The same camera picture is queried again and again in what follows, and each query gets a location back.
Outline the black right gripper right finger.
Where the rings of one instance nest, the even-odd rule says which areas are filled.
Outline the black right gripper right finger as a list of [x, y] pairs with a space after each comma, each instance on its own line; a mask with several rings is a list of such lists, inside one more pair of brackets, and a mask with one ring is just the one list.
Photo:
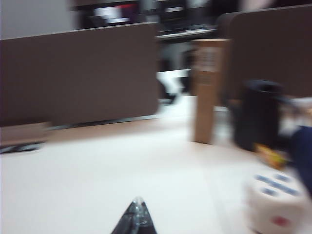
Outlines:
[[137, 226], [138, 234], [157, 234], [152, 217], [149, 213], [146, 202], [142, 197], [137, 198]]

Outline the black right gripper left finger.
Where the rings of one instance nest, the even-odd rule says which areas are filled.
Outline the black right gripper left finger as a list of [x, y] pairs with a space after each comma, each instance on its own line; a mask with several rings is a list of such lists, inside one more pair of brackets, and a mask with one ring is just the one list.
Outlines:
[[112, 234], [137, 234], [139, 227], [139, 199], [134, 199], [121, 216]]

